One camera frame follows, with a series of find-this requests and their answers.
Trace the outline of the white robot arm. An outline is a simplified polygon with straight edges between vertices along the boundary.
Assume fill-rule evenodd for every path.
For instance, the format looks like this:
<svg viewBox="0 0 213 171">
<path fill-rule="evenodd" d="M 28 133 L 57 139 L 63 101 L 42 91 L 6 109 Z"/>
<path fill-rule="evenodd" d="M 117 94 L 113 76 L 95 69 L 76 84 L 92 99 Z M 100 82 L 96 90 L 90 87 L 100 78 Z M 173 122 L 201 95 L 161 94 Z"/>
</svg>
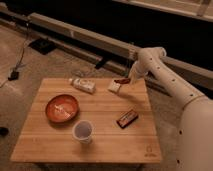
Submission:
<svg viewBox="0 0 213 171">
<path fill-rule="evenodd" d="M 151 72 L 181 106 L 177 171 L 213 171 L 213 100 L 161 60 L 163 47 L 141 48 L 129 77 L 134 83 Z"/>
</svg>

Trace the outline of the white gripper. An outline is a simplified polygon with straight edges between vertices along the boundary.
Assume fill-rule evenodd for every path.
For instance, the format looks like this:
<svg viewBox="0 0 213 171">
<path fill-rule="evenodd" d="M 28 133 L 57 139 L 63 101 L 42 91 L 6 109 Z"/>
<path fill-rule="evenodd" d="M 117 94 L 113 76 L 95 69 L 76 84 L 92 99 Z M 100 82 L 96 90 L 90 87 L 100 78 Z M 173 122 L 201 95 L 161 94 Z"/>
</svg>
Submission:
<svg viewBox="0 0 213 171">
<path fill-rule="evenodd" d="M 142 66 L 138 61 L 135 61 L 132 65 L 128 77 L 130 78 L 130 83 L 135 83 L 138 79 L 140 79 L 144 75 L 144 71 Z"/>
</svg>

